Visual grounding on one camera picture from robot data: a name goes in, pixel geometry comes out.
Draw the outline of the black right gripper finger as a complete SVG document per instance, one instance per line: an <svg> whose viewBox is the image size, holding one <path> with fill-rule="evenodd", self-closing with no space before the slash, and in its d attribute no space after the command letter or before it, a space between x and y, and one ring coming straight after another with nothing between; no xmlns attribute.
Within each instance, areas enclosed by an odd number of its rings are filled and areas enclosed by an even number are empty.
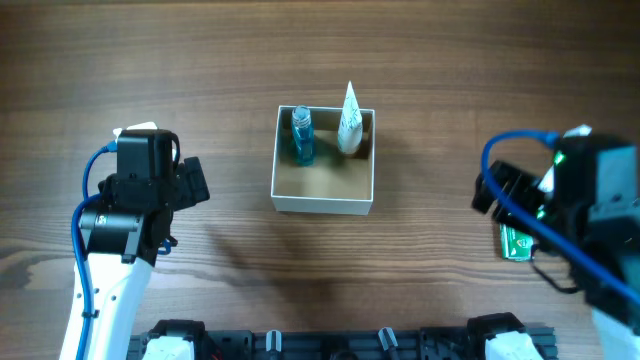
<svg viewBox="0 0 640 360"><path fill-rule="evenodd" d="M486 214L495 201L495 196L485 184L484 175L480 173L475 180L475 190L471 207L482 214Z"/></svg>
<svg viewBox="0 0 640 360"><path fill-rule="evenodd" d="M526 171L501 160L496 160L490 167L494 181L498 185L506 185L508 183L516 183L518 181L525 184L530 183L530 174Z"/></svg>

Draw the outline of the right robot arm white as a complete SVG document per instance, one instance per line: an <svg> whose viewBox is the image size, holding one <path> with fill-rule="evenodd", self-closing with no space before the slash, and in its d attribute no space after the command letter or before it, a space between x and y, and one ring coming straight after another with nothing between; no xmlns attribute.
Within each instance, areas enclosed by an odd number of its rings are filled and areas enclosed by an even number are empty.
<svg viewBox="0 0 640 360"><path fill-rule="evenodd" d="M490 159L500 142L527 138L552 152L553 188L507 162ZM491 138L482 151L472 206L534 239L533 251L563 257L592 308L603 354L639 356L639 176L637 148L610 134L562 137L515 130Z"/></svg>

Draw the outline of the green white soap box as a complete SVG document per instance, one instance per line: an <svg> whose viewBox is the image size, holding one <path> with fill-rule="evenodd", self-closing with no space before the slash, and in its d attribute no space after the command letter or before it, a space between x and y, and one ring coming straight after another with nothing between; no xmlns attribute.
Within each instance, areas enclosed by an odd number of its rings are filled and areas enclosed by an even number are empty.
<svg viewBox="0 0 640 360"><path fill-rule="evenodd" d="M532 258L534 240L530 235L501 224L500 241L503 259L523 262Z"/></svg>

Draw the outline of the white Pantene tube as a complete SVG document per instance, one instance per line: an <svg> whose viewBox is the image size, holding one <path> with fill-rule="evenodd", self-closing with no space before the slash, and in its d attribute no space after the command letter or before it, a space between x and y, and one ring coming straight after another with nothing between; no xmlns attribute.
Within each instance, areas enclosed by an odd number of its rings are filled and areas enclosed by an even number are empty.
<svg viewBox="0 0 640 360"><path fill-rule="evenodd" d="M346 89L338 129L338 148L344 155L355 154L363 136L363 120L356 94L349 82Z"/></svg>

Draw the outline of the blue Listerine mouthwash bottle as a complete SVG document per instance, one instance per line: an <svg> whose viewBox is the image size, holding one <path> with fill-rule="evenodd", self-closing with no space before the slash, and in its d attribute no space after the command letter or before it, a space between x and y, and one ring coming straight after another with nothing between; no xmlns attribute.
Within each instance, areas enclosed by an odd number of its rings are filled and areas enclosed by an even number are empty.
<svg viewBox="0 0 640 360"><path fill-rule="evenodd" d="M305 105L296 106L292 111L291 126L298 163L302 166L311 165L315 156L311 110Z"/></svg>

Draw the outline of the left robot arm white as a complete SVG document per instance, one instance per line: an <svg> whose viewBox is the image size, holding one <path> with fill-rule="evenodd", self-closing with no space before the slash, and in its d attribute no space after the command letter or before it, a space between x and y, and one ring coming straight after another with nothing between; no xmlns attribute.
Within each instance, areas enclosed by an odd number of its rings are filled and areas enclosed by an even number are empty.
<svg viewBox="0 0 640 360"><path fill-rule="evenodd" d="M124 359L136 312L160 256L178 245L174 214L210 198L197 157L170 182L112 174L74 210L74 297L59 357Z"/></svg>

